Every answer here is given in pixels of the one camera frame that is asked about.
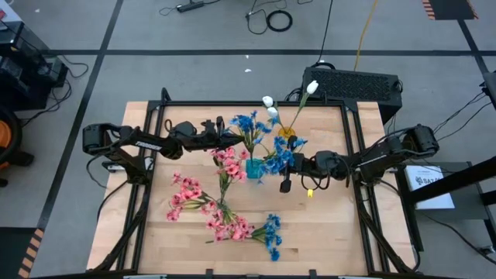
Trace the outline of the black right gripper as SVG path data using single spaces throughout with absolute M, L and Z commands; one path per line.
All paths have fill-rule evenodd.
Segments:
M 297 147 L 298 137 L 290 136 L 288 139 L 288 149 L 293 153 Z M 291 166 L 291 173 L 307 177 L 316 177 L 317 170 L 312 160 L 305 158 L 303 153 L 293 154 L 294 163 Z

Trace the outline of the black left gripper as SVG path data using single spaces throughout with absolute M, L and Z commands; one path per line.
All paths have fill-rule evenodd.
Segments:
M 235 139 L 236 141 L 229 142 L 228 138 Z M 228 138 L 224 134 L 218 133 L 201 133 L 197 139 L 197 150 L 214 150 L 225 149 L 227 147 L 235 146 L 243 143 L 244 136 L 229 134 Z

